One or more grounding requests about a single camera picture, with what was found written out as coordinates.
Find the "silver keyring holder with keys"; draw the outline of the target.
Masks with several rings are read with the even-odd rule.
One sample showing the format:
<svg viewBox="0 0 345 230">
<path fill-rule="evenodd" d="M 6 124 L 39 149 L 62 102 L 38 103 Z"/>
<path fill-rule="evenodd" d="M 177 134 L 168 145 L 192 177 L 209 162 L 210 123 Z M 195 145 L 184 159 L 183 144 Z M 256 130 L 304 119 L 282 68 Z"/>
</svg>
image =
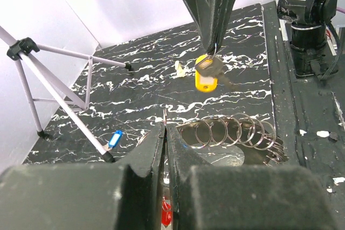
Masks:
<svg viewBox="0 0 345 230">
<path fill-rule="evenodd" d="M 271 166 L 288 161 L 275 127 L 245 113 L 209 115 L 175 127 L 184 146 L 213 165 Z"/>
</svg>

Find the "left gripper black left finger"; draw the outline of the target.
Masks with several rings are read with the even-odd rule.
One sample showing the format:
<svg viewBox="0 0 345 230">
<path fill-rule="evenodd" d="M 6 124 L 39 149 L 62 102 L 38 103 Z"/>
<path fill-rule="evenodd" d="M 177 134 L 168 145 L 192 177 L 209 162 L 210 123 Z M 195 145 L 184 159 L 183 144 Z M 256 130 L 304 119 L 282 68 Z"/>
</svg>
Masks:
<svg viewBox="0 0 345 230">
<path fill-rule="evenodd" d="M 20 165 L 1 175 L 1 229 L 160 229 L 165 127 L 115 163 Z"/>
</svg>

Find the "yellow tagged key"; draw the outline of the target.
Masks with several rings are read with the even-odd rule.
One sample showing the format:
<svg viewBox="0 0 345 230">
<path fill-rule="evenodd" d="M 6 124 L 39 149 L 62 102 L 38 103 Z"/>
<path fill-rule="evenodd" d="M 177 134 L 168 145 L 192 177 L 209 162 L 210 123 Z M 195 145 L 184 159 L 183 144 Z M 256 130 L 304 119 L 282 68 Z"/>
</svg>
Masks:
<svg viewBox="0 0 345 230">
<path fill-rule="evenodd" d="M 219 82 L 230 91 L 236 89 L 235 85 L 225 76 L 224 63 L 217 51 L 218 47 L 215 44 L 215 49 L 211 54 L 201 55 L 195 61 L 195 87 L 200 92 L 213 92 Z"/>
</svg>

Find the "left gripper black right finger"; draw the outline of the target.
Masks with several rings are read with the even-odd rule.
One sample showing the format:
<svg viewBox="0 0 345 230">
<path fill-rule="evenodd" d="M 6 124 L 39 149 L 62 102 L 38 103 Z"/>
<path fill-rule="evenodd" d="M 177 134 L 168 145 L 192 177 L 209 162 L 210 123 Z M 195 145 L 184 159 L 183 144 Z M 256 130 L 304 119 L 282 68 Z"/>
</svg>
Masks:
<svg viewBox="0 0 345 230">
<path fill-rule="evenodd" d="M 333 229 L 318 179 L 300 166 L 214 166 L 166 127 L 173 229 Z"/>
</svg>

